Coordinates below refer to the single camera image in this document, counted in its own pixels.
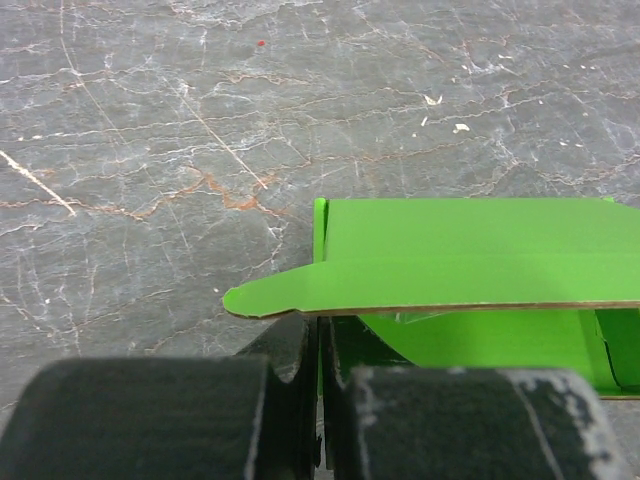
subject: white vein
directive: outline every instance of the white vein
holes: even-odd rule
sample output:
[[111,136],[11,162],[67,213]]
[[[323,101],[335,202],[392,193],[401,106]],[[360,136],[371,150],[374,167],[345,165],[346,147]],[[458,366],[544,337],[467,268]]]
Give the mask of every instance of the white vein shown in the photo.
[[100,111],[102,116],[107,120],[107,122],[109,122],[109,125],[111,125],[111,128],[115,130],[118,137],[120,137],[122,144],[126,145],[127,142],[122,136],[122,134],[120,133],[120,130],[116,128],[114,123],[111,121],[111,118],[109,118],[109,115],[107,115],[107,112],[104,111],[102,106],[100,106],[100,104],[96,100],[96,97],[94,97],[93,94],[89,91],[89,88],[87,88],[87,85],[84,83],[84,80],[80,75],[80,72],[78,72],[76,67],[73,65],[73,62],[71,61],[71,57],[69,56],[69,51],[67,50],[67,44],[64,42],[64,0],[60,2],[60,44],[62,45],[62,51],[64,52],[64,56],[67,58],[69,67],[71,67],[71,73],[73,73],[76,76],[76,79],[78,80],[80,86],[83,88],[85,92],[87,92],[87,95],[89,95],[89,98],[91,99],[93,104],[96,106],[96,108]]
[[74,216],[74,217],[76,216],[76,211],[73,208],[71,208],[71,205],[69,205],[67,202],[65,202],[64,199],[60,195],[58,195],[56,192],[54,192],[49,187],[47,187],[44,183],[42,183],[40,180],[38,180],[38,178],[33,173],[31,173],[29,170],[24,168],[18,162],[16,162],[13,158],[11,158],[9,155],[7,155],[3,150],[0,150],[0,156],[2,156],[2,158],[4,158],[7,161],[7,163],[9,164],[9,166],[11,168],[16,170],[23,177],[26,177],[29,180],[31,180],[33,183],[35,183],[41,189],[43,189],[45,192],[47,192],[49,195],[51,195],[56,202],[58,202],[64,208],[69,210],[69,212],[71,213],[72,216]]
[[265,190],[268,190],[268,188],[267,188],[267,186],[265,185],[265,183],[264,183],[262,180],[260,180],[260,177],[258,177],[258,176],[253,172],[253,170],[251,170],[251,169],[249,168],[249,166],[248,166],[246,163],[244,163],[244,162],[242,161],[242,159],[238,156],[238,154],[237,154],[236,152],[234,152],[234,151],[233,151],[233,149],[232,149],[229,145],[227,145],[227,144],[225,143],[225,141],[224,141],[224,140],[222,140],[222,138],[220,138],[220,137],[218,136],[218,134],[217,134],[216,132],[214,132],[214,131],[211,129],[211,127],[209,127],[209,125],[207,125],[207,122],[205,122],[205,121],[204,121],[204,119],[203,119],[200,115],[198,115],[198,113],[197,113],[197,112],[196,112],[196,111],[191,107],[191,105],[189,104],[189,102],[187,102],[187,99],[186,99],[186,98],[184,98],[184,96],[183,96],[183,95],[182,95],[178,90],[176,90],[176,89],[174,88],[174,86],[173,86],[173,85],[171,85],[171,84],[169,83],[169,80],[167,80],[167,79],[166,79],[166,78],[164,78],[164,77],[162,77],[162,79],[163,79],[163,80],[165,81],[165,83],[169,86],[169,88],[173,91],[173,93],[175,94],[175,96],[176,96],[176,97],[178,97],[180,100],[182,100],[182,103],[184,103],[184,105],[189,109],[189,111],[192,113],[192,115],[198,119],[198,121],[202,124],[202,126],[207,130],[207,132],[209,133],[209,135],[211,135],[213,138],[215,138],[215,139],[216,139],[216,141],[217,141],[217,142],[222,146],[222,148],[224,148],[227,152],[229,152],[229,153],[231,154],[231,156],[234,158],[234,160],[235,160],[236,162],[238,162],[238,163],[240,164],[240,166],[241,166],[242,168],[244,168],[244,170],[245,170],[247,173],[249,173],[250,175],[252,175],[252,176],[253,176],[253,178],[255,178],[255,179],[258,181],[258,183],[262,186],[262,188],[264,188]]

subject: green cardboard box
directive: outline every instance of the green cardboard box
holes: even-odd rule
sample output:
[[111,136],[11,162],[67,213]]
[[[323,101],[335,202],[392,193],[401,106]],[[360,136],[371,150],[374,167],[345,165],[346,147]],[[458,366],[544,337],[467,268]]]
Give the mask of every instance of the green cardboard box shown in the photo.
[[640,397],[640,211],[590,198],[318,199],[313,263],[246,318],[355,314],[424,367],[567,367]]

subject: gray marble floor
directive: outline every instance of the gray marble floor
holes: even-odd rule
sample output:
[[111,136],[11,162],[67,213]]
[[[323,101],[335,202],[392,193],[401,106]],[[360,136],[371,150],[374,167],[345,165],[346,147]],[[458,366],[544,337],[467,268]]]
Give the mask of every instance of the gray marble floor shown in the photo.
[[[0,1],[0,410],[74,355],[233,353],[316,196],[640,207],[633,0]],[[640,475],[640,404],[608,411]]]

